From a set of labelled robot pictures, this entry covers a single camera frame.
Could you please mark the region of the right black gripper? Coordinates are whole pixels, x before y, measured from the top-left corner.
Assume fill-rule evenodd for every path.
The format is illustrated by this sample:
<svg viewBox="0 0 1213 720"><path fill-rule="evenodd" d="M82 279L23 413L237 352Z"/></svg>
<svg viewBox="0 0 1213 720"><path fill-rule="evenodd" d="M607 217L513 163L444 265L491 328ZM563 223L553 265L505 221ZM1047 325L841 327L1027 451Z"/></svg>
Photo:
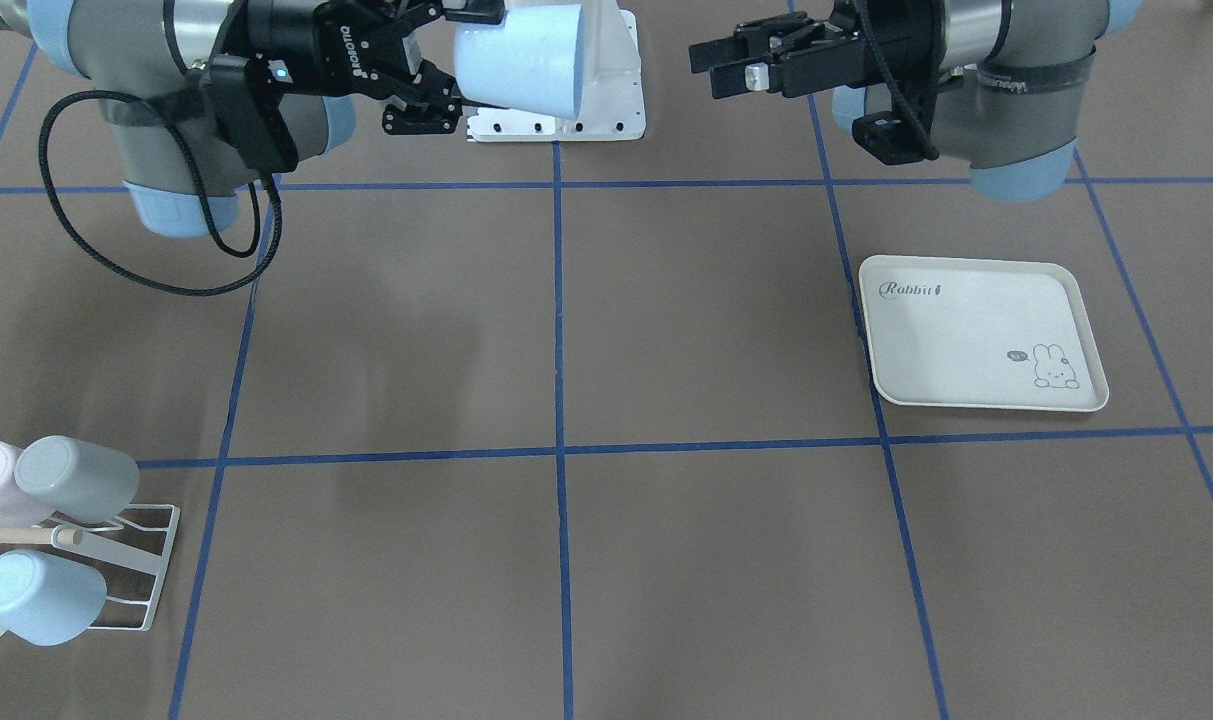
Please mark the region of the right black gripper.
<svg viewBox="0 0 1213 720"><path fill-rule="evenodd" d="M258 61L290 95L386 99L386 135L452 135L463 118L459 81L431 61L418 67L414 32L437 19L499 25L495 1L237 1L221 51Z"/></svg>

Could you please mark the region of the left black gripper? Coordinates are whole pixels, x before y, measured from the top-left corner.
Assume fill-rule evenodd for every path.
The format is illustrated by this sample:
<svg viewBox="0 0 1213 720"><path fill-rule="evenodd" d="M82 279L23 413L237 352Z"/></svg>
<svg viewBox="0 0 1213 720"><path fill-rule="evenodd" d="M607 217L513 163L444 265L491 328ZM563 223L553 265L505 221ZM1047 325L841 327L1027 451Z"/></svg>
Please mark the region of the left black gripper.
<svg viewBox="0 0 1213 720"><path fill-rule="evenodd" d="M690 45L690 72L708 72L714 99L875 85L923 95L943 59L944 19L943 1L836 1L822 19L748 19ZM771 38L784 38L781 61L744 61L769 53Z"/></svg>

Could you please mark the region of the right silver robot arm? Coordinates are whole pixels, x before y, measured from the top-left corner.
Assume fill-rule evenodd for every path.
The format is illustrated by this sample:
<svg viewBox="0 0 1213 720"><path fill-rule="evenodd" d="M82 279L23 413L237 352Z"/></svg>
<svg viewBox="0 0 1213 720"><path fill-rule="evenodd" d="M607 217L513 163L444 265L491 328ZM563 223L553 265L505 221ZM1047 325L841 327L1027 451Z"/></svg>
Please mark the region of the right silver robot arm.
<svg viewBox="0 0 1213 720"><path fill-rule="evenodd" d="M386 102L391 135L452 133L459 82L415 32L505 15L502 1L0 1L0 32L99 91L141 223L199 238L237 222L255 179L349 141L355 96Z"/></svg>

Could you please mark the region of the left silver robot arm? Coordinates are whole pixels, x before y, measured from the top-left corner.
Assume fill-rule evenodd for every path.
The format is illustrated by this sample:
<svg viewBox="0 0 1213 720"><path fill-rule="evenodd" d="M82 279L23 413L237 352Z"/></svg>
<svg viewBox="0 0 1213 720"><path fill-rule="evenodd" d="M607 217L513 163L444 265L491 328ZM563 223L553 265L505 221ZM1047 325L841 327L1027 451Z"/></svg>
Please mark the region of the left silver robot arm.
<svg viewBox="0 0 1213 720"><path fill-rule="evenodd" d="M711 95L833 92L839 127L885 167L964 161L1007 202L1059 190L1098 41L1137 1L836 1L740 23L689 48Z"/></svg>

